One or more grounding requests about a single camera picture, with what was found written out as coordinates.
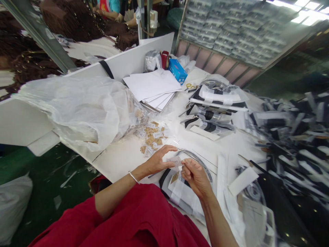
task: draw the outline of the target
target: bangle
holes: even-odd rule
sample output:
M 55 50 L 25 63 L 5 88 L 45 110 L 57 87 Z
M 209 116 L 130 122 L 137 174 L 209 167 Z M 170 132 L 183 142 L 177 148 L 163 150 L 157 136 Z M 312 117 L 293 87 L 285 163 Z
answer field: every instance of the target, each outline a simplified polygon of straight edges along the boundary
M 138 184 L 140 184 L 138 181 L 137 181 L 137 179 L 131 174 L 131 172 L 130 171 L 128 171 L 128 173 L 130 174 L 130 176 L 136 181 L 136 183 L 138 183 Z

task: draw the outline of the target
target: red sleeve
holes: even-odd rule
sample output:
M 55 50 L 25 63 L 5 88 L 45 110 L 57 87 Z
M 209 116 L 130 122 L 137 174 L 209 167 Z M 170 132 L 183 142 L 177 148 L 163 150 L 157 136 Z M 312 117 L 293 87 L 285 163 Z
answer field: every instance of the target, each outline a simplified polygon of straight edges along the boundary
M 28 247 L 78 247 L 103 222 L 95 197 L 66 210 L 62 217 L 36 237 Z

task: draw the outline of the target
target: blue tissue box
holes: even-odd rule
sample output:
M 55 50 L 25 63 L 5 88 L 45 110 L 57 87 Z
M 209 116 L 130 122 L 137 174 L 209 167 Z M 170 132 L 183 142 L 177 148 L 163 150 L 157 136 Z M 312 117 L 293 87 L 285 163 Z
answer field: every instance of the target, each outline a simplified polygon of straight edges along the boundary
M 187 73 L 185 72 L 185 70 L 183 69 L 183 67 L 180 65 L 180 63 L 178 62 L 177 59 L 170 59 L 169 60 L 169 68 L 170 72 L 174 75 L 174 77 L 176 78 L 176 80 L 183 85 L 186 77 L 187 77 Z

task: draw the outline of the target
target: stack of paper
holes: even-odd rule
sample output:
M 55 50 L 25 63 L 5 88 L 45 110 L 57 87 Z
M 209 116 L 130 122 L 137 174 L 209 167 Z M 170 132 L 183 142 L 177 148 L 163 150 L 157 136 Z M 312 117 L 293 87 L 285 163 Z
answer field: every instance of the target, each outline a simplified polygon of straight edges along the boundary
M 175 92 L 182 91 L 180 83 L 168 70 L 131 74 L 123 80 L 138 101 L 157 112 L 165 108 Z

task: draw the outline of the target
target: white partition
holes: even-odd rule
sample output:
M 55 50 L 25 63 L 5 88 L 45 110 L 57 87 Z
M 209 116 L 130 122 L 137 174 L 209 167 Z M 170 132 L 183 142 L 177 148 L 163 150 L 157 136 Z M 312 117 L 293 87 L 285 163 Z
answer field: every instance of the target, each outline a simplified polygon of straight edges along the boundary
M 144 71 L 144 56 L 150 50 L 171 51 L 174 33 L 149 39 L 146 43 L 117 54 L 105 61 L 118 81 Z M 66 76 L 92 78 L 108 76 L 99 64 L 92 64 Z M 0 102 L 0 144 L 28 146 L 52 130 L 47 115 L 17 99 Z

